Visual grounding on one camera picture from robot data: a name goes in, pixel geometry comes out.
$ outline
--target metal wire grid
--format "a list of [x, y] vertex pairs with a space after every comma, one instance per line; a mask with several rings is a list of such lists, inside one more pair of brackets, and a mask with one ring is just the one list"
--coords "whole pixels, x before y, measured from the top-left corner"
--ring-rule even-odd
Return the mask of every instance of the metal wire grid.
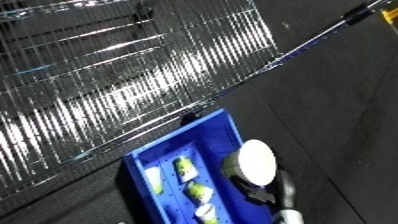
[[0, 4], [3, 197], [277, 54], [250, 0]]

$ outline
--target blue tray compartment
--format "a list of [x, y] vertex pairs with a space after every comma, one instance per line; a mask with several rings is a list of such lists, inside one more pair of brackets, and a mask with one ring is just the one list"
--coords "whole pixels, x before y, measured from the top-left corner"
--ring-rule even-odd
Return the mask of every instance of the blue tray compartment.
[[[218, 110], [150, 144], [125, 155], [124, 160], [143, 197], [154, 223], [198, 223], [197, 205], [184, 194], [173, 161], [188, 156], [199, 171], [194, 180], [211, 187], [219, 223], [271, 223], [269, 209], [244, 200], [243, 195], [222, 175], [224, 157], [237, 150], [242, 140], [225, 110]], [[160, 167], [164, 191], [156, 195], [144, 170]]]

